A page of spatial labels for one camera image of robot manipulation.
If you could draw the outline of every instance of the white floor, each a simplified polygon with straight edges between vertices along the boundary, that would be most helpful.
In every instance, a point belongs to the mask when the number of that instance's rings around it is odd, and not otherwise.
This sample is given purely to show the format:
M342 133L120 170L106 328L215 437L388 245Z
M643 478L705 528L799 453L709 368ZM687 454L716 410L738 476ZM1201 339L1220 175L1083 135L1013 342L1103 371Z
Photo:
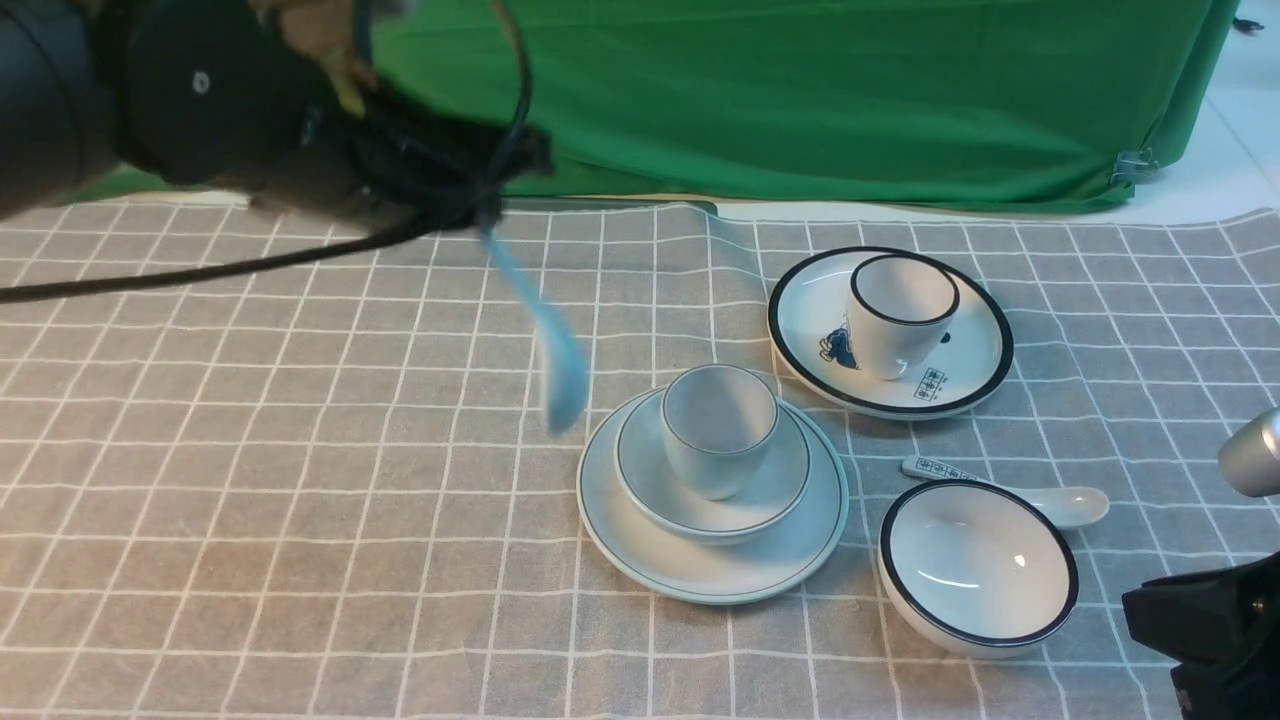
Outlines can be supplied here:
M1267 29L1253 37L1233 31L1228 37L1183 159L1138 187L1125 206L1074 215L1071 222L1180 224L1280 209L1280 0L1242 0L1239 15ZM183 199L227 202L234 196ZM947 214L863 202L717 205L722 217L741 220L911 220Z

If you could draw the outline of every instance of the plastic spoon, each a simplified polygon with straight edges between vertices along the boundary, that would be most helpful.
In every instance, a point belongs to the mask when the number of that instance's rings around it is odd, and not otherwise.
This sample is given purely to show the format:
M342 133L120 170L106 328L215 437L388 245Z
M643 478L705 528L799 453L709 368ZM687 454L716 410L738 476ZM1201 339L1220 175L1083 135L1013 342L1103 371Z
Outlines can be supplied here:
M573 427L586 406L586 361L573 340L573 331L529 284L498 240L497 229L492 225L483 228L480 240L498 272L534 315L543 360L543 416L552 434L562 434Z
M909 455L902 460L902 474L925 480L975 480L995 484L991 480L984 480L946 462L938 462L937 460L929 460L919 455ZM1106 518L1107 511L1111 509L1111 500L1107 498L1107 493L1097 488L1005 489L1029 502L1061 530L1074 530L1092 525Z

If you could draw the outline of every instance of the wire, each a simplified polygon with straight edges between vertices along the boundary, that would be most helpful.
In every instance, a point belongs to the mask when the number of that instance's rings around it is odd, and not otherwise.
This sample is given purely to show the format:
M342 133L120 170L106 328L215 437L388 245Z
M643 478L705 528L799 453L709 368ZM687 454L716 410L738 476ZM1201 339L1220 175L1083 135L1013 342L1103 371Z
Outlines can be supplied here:
M520 138L524 135L525 126L529 119L529 106L534 94L534 78L529 61L529 50L525 46L525 40L520 32L520 27L511 15L511 9L507 6L506 0L489 0L489 5L493 8L493 13L502 24L502 29L507 35L507 41L511 44L511 49L516 55L516 65L520 73L520 99L516 102L516 110L512 115L511 124L507 128L507 133L494 149L485 173L476 183L476 192L472 201L457 208L457 213L448 215L445 222L442 223L434 220L431 214L424 213L416 218L411 218L402 225L374 233L361 240L349 240L337 245L325 245L321 247L308 247L307 250L283 252L280 255L271 255L268 258L255 258L252 260L241 260L224 265L192 268L188 270L155 273L150 275L124 275L115 278L6 287L0 288L0 305L82 297L86 295L105 295L110 292L156 290L229 278L234 275L248 275L265 270L287 268L289 265L316 263L330 258L340 258L343 255L355 255L357 252L402 245L404 242L417 240L424 234L452 225L454 222L462 219L462 217L471 211L476 205L480 205L483 211L481 201L502 184L502 169L508 164L520 146ZM479 220L481 223L493 223L495 222L495 218L481 217Z

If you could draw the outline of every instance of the bowl with black rim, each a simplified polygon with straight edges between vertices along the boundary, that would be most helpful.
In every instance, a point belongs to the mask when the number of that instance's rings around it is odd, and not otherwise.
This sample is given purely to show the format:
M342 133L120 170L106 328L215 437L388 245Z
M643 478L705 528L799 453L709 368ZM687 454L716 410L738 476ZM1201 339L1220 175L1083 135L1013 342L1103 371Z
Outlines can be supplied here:
M879 573L893 607L959 656L1016 657L1066 623L1079 600L1062 533L1014 493L973 480L922 483L881 524Z

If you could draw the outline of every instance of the white cup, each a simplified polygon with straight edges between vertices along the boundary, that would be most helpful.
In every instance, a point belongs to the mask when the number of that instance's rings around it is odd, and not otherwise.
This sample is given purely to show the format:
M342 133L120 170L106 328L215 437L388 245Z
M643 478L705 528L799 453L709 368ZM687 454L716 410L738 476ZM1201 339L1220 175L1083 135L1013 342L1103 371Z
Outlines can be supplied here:
M662 396L662 442L676 477L708 500L742 489L778 427L769 386L732 365L701 365Z
M858 368L896 380L923 361L960 307L951 274L911 255L877 255L854 268L845 316Z

